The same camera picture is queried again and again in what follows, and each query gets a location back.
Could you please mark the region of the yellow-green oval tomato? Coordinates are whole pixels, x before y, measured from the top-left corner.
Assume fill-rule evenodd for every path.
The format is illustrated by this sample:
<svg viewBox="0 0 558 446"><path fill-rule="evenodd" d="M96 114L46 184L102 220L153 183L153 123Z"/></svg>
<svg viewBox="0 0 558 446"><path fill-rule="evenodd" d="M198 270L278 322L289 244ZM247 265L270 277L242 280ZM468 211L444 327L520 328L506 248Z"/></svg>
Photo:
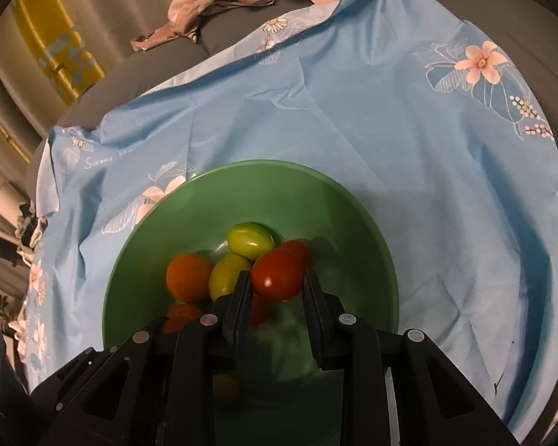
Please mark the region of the yellow-green oval tomato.
<svg viewBox="0 0 558 446"><path fill-rule="evenodd" d="M251 263L236 254L229 254L220 259L212 268L208 279L211 301L215 302L219 297L233 293L240 273L251 269Z"/></svg>

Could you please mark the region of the light blue floral cloth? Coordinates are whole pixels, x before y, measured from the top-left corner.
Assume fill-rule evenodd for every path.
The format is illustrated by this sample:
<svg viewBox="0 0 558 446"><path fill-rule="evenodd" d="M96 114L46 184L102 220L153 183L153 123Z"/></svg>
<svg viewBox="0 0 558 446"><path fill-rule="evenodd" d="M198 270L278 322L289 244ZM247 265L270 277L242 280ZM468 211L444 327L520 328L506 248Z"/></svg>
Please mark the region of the light blue floral cloth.
<svg viewBox="0 0 558 446"><path fill-rule="evenodd" d="M401 321L423 326L524 439L558 378L558 148L523 65L489 105L435 68L486 35L435 0L344 0L287 14L97 124L41 148L26 372L40 385L102 341L106 280L139 194L215 166L282 159L349 190L386 238Z"/></svg>

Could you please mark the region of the yellow patterned curtain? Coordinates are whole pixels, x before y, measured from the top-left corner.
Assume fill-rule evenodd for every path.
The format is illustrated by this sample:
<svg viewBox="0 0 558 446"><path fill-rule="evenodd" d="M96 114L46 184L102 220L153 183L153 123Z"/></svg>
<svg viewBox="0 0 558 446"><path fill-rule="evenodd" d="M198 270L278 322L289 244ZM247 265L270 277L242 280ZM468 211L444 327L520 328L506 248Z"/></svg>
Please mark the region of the yellow patterned curtain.
<svg viewBox="0 0 558 446"><path fill-rule="evenodd" d="M63 0L11 0L0 15L0 137L32 154L64 113L105 76Z"/></svg>

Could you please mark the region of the red cherry tomato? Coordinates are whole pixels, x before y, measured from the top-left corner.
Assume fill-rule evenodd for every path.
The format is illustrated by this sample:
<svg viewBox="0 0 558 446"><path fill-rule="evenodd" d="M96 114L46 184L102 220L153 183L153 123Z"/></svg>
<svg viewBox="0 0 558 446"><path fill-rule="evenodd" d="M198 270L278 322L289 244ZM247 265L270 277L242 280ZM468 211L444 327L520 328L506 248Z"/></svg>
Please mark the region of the red cherry tomato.
<svg viewBox="0 0 558 446"><path fill-rule="evenodd" d="M297 258L304 270L313 266L313 253L303 240L287 240L280 246L280 249Z"/></svg>
<svg viewBox="0 0 558 446"><path fill-rule="evenodd" d="M253 293L249 315L249 327L258 327L267 321L272 314L273 304L265 298Z"/></svg>
<svg viewBox="0 0 558 446"><path fill-rule="evenodd" d="M284 303L296 297L302 287L304 268L292 254L275 249L263 254L251 271L257 295L265 300Z"/></svg>

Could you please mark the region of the green bowl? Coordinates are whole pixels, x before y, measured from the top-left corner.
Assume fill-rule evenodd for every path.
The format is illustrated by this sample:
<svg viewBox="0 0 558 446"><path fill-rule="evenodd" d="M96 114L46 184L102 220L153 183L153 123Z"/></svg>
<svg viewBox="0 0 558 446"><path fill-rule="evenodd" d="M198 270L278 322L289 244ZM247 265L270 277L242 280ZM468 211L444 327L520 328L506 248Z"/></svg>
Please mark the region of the green bowl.
<svg viewBox="0 0 558 446"><path fill-rule="evenodd" d="M227 165L165 190L149 202L113 266L102 339L115 345L166 312L176 258L198 255L218 275L203 284L211 304L270 250L287 246L311 263L325 292L374 327L398 326L398 287L389 249L372 216L347 189L304 166L273 160ZM221 410L222 445L334 445L340 440L343 376L310 351L299 298L253 306L239 398Z"/></svg>

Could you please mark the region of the green oval tomato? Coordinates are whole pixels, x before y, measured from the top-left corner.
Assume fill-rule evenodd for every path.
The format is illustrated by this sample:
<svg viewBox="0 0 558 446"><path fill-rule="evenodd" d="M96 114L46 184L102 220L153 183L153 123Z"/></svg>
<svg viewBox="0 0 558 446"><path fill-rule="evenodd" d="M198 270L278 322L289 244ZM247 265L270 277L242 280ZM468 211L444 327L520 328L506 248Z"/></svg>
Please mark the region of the green oval tomato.
<svg viewBox="0 0 558 446"><path fill-rule="evenodd" d="M228 230L228 247L231 252L251 262L275 247L271 234L256 223L238 223Z"/></svg>

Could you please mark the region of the white lamp on stand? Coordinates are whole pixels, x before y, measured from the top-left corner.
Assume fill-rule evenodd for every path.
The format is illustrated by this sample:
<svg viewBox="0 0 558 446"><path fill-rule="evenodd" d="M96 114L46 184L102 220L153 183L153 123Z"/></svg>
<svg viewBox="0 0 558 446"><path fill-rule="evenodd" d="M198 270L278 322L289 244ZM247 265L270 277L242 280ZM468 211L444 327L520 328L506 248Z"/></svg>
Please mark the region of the white lamp on stand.
<svg viewBox="0 0 558 446"><path fill-rule="evenodd" d="M0 228L0 258L13 267L31 267L45 220L36 216L33 203L8 181L0 188L0 216L10 226Z"/></svg>

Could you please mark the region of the grey sofa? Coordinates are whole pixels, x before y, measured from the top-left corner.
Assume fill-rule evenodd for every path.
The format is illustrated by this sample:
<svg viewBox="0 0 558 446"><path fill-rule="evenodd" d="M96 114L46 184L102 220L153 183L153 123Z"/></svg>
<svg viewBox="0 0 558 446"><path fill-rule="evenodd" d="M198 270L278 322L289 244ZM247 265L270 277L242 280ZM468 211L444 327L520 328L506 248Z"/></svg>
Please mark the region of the grey sofa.
<svg viewBox="0 0 558 446"><path fill-rule="evenodd" d="M279 0L127 58L52 129L46 213L250 159L356 195L487 178L558 184L558 14L546 0Z"/></svg>

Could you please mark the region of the large orange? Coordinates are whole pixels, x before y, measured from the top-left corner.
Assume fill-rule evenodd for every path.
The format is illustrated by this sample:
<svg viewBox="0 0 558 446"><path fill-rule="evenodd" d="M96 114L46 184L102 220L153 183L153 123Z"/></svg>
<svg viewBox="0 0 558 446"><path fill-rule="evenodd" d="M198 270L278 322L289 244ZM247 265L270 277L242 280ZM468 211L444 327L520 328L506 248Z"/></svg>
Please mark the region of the large orange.
<svg viewBox="0 0 558 446"><path fill-rule="evenodd" d="M211 270L211 263L199 254L180 254L168 264L167 289L179 302L201 302L208 296L208 279Z"/></svg>

